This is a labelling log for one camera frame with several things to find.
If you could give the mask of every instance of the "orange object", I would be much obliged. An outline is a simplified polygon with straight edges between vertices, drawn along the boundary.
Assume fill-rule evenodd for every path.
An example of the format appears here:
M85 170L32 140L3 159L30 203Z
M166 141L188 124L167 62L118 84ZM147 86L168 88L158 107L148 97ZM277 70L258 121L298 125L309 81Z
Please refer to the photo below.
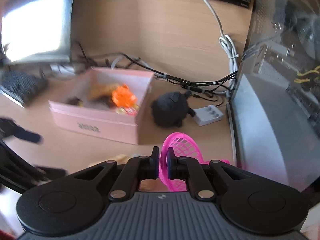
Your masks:
M112 92L112 101L118 107L132 107L137 101L136 96L129 90L126 84L118 86Z

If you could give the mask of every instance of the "pink mesh basket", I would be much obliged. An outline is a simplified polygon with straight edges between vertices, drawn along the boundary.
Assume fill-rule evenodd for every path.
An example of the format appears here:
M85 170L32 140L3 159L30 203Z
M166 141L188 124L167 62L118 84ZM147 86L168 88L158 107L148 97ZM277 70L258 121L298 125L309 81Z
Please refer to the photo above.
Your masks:
M164 141L160 153L159 178L170 191L186 191L186 183L180 179L168 179L167 169L167 152L168 148L172 147L176 156L188 156L196 158L201 164L209 164L210 161L205 162L202 154L195 143L195 141L188 135L180 132L170 134Z

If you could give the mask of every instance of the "pink box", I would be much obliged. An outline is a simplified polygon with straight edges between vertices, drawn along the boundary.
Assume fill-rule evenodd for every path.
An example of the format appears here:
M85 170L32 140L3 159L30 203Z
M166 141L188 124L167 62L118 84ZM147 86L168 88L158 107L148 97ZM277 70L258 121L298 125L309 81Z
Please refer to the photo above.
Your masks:
M55 123L67 130L109 140L138 144L143 113L151 93L153 72L95 67L72 79L59 91L54 100L49 100ZM115 108L103 105L86 107L86 95L94 83L126 84L137 97L140 106L136 115L118 114ZM66 104L72 97L84 101L84 107Z

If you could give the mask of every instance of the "black stuffed animal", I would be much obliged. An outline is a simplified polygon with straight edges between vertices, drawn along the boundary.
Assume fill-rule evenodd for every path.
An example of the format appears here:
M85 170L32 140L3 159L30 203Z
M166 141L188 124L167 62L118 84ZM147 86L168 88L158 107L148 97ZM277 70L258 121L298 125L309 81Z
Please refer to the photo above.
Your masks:
M187 114L194 117L196 113L188 106L187 102L190 95L191 91L188 90L184 94L169 92L159 96L151 104L155 123L162 127L180 127L182 126L182 120L185 119Z

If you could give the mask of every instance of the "gray ridged plate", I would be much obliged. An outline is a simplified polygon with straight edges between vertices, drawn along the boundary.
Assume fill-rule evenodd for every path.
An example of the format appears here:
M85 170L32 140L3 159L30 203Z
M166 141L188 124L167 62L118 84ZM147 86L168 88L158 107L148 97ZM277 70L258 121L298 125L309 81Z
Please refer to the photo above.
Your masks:
M217 207L188 192L136 192L111 204L101 219L80 233L59 238L25 233L19 240L306 240L299 232L254 236L228 223Z

